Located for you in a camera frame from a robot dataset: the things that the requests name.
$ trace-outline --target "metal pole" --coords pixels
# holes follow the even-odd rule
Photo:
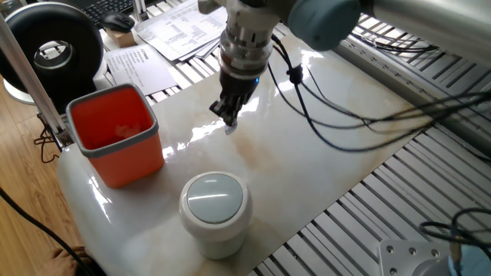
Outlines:
[[[29,64],[24,52],[15,40],[5,19],[0,15],[0,49],[7,57],[8,62],[14,68],[15,72],[24,84],[25,89],[31,95],[46,122],[53,130],[56,137],[64,146],[71,144],[71,138],[68,135],[66,126],[61,120],[60,114],[54,108],[53,103],[46,94],[44,87],[38,79],[38,76]]]

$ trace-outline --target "marble surface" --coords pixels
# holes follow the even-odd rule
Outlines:
[[[336,54],[319,54],[293,37],[283,42],[292,63],[309,67],[335,103],[367,116],[410,107]],[[285,63],[273,54],[271,65],[280,88],[299,107]],[[315,88],[307,71],[304,79]],[[220,91],[215,74],[154,105],[166,163],[122,189],[107,188],[76,145],[61,154],[61,188],[87,250],[109,276],[246,275],[410,139],[362,154],[332,149],[283,102],[269,73],[240,112],[237,130],[227,136],[224,123],[208,110]],[[338,125],[355,123],[303,94],[312,117]],[[396,130],[424,120],[377,128]],[[369,130],[322,128],[322,133],[340,146],[352,147],[390,138]],[[178,214],[186,182],[213,170],[241,177],[254,201],[245,244],[223,261],[206,260],[198,253]]]

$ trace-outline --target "orange plastic container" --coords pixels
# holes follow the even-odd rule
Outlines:
[[[138,87],[123,84],[70,102],[67,115],[80,150],[111,188],[164,163],[159,125]]]

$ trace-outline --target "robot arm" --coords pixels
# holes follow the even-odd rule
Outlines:
[[[221,37],[220,99],[210,110],[233,126],[267,67],[271,34],[281,19],[316,51],[338,46],[358,23],[361,12],[491,67],[489,0],[199,0],[210,13],[220,5],[229,13]]]

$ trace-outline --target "metal mount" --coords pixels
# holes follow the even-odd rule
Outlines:
[[[378,252],[382,276],[450,276],[448,244],[383,240]]]
[[[29,91],[29,94],[36,103],[36,107],[43,115],[46,124],[53,130],[61,145],[63,147],[71,145],[73,141],[61,120],[60,114],[54,108],[54,104],[46,94],[46,90],[2,16],[0,16],[0,49],[21,79],[26,90]]]

